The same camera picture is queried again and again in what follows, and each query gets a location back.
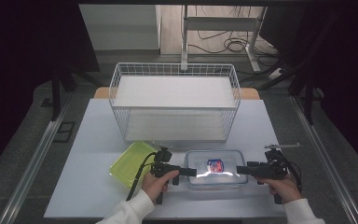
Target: cable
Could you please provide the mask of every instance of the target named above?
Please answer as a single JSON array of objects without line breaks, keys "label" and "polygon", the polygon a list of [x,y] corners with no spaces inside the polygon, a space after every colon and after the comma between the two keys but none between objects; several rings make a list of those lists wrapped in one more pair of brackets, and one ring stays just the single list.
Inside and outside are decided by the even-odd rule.
[{"label": "cable", "polygon": [[290,161],[290,163],[297,168],[297,170],[298,170],[298,175],[299,175],[300,178],[302,178],[302,173],[301,173],[300,167],[299,167],[297,164],[295,164],[294,162],[291,162],[291,161]]},{"label": "cable", "polygon": [[136,186],[138,185],[139,178],[141,178],[142,171],[143,171],[144,167],[146,167],[145,163],[151,156],[156,155],[156,154],[157,154],[156,152],[150,153],[149,155],[146,156],[146,158],[142,162],[141,166],[138,169],[138,173],[136,173],[135,179],[133,180],[129,196],[127,197],[126,201],[129,201],[132,198],[133,192],[135,192]]},{"label": "cable", "polygon": [[287,161],[287,168],[289,168],[289,171],[292,172],[293,177],[296,180],[298,191],[302,190],[302,183],[301,183],[301,175],[298,174],[298,172],[295,170],[295,168],[292,166],[292,163]]},{"label": "cable", "polygon": [[262,58],[276,58],[276,57],[277,57],[276,55],[260,55],[260,56],[257,57],[257,62],[263,64],[263,65],[266,66],[266,67],[271,67],[271,66],[274,65],[275,63],[273,63],[273,64],[266,64],[266,63],[263,63],[263,62],[261,61],[261,59],[262,59]]},{"label": "cable", "polygon": [[201,6],[201,10],[204,13],[204,15],[206,16],[206,12],[203,10],[203,6]]},{"label": "cable", "polygon": [[278,60],[275,64],[273,64],[268,69],[266,69],[266,70],[264,70],[262,72],[255,73],[255,75],[257,75],[257,76],[243,78],[243,79],[239,80],[238,82],[242,83],[242,82],[245,82],[245,81],[257,81],[257,80],[269,77],[273,71],[275,71],[276,69],[278,69],[282,65],[283,65],[283,62],[281,60]]},{"label": "cable", "polygon": [[[235,17],[235,14],[234,12],[236,12],[238,7],[234,7],[228,14],[228,16],[232,13],[233,16]],[[183,9],[184,9],[184,6],[182,5],[181,6],[181,27],[183,27]],[[248,10],[248,17],[250,16],[250,13],[251,13],[251,10],[252,8],[249,7],[249,10]],[[242,9],[242,7],[239,8],[239,11],[237,13],[237,16],[240,16],[241,14],[241,11],[242,11],[242,15],[243,15],[243,12],[244,10]],[[209,39],[209,38],[213,38],[213,37],[216,37],[216,36],[219,36],[219,35],[223,35],[225,33],[228,33],[229,31],[225,31],[223,33],[219,33],[217,35],[212,35],[212,36],[207,36],[207,37],[202,37],[200,36],[200,31],[198,31],[199,33],[199,38],[200,39]],[[228,39],[225,40],[224,42],[224,49],[221,49],[221,50],[218,50],[218,51],[210,51],[210,50],[207,50],[207,49],[203,49],[201,48],[200,46],[197,46],[197,45],[192,45],[192,44],[187,44],[189,47],[193,47],[193,48],[197,48],[197,49],[200,49],[204,52],[207,52],[207,53],[211,53],[211,54],[218,54],[218,53],[222,53],[226,50],[230,50],[231,52],[235,52],[235,53],[239,53],[239,52],[242,52],[245,48],[246,48],[246,45],[249,44],[249,33],[247,32],[246,33],[246,39],[243,39],[241,38],[241,35],[238,34],[238,37],[232,37],[233,36],[233,31],[230,32],[230,36]],[[233,49],[232,47],[235,46],[235,45],[240,45],[241,48],[240,49]],[[265,53],[263,52],[262,50],[254,47],[254,52],[255,52],[255,55],[256,56],[263,56],[263,57],[276,57],[276,54],[269,54],[269,53]],[[277,65],[280,65],[281,62],[278,60],[275,64],[265,64],[265,63],[261,63],[265,66],[270,66],[269,69],[266,69],[265,71],[262,71],[262,72],[258,72],[258,73],[247,73],[247,72],[241,72],[241,71],[238,71],[241,72],[241,73],[244,73],[246,75],[251,75],[252,77],[247,77],[247,78],[244,78],[242,80],[240,80],[240,83],[244,82],[244,81],[248,81],[248,80],[258,80],[258,79],[262,79],[262,78],[265,78],[265,77],[268,77],[270,75],[270,73],[272,73],[273,71],[276,70],[275,67],[277,67]]]}]

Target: white wire basket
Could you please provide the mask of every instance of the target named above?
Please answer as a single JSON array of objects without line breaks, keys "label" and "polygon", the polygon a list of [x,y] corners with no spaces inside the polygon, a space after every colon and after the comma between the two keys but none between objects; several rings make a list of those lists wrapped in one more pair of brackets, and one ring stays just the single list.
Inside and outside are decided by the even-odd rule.
[{"label": "white wire basket", "polygon": [[226,141],[241,102],[232,64],[118,63],[109,102],[125,141]]}]

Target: black wall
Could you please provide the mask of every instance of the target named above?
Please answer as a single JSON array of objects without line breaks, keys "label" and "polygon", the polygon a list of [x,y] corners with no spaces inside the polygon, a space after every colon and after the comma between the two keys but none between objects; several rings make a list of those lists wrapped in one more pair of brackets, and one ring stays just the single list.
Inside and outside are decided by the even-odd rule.
[{"label": "black wall", "polygon": [[320,31],[324,7],[268,7],[260,36],[275,49],[286,66],[298,65]]},{"label": "black wall", "polygon": [[345,8],[316,65],[322,107],[358,153],[358,5]]},{"label": "black wall", "polygon": [[0,154],[55,67],[99,71],[78,5],[0,1]]}]

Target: plastic lid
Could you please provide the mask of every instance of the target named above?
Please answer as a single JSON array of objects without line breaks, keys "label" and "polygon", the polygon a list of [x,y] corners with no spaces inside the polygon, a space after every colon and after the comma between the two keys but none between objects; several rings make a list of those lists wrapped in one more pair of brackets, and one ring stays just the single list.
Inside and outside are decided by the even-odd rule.
[{"label": "plastic lid", "polygon": [[[110,175],[130,188],[142,162],[152,152],[157,152],[157,150],[146,142],[139,141],[132,143],[110,167]],[[154,156],[151,156],[146,164],[153,162],[153,160]],[[150,166],[146,166],[141,176],[144,176],[149,170]]]}]

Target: table surface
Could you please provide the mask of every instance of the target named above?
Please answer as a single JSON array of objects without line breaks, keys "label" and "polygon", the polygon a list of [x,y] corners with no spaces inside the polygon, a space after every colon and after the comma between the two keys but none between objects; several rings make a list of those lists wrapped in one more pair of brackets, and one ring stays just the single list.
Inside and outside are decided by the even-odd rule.
[{"label": "table surface", "polygon": [[[255,91],[248,89],[251,95]],[[60,180],[49,202],[45,217],[105,217],[129,189],[109,175],[109,167],[130,145],[125,142],[106,97],[106,89],[98,89],[80,125],[76,140]],[[278,144],[262,100],[241,100],[226,142],[176,142],[170,164],[184,166],[184,157],[193,149],[236,149],[246,161],[265,161],[264,146]],[[148,219],[282,217],[281,205],[273,202],[268,186],[259,186],[253,178],[238,189],[223,191],[189,190],[186,180],[170,186],[163,205]]]}]

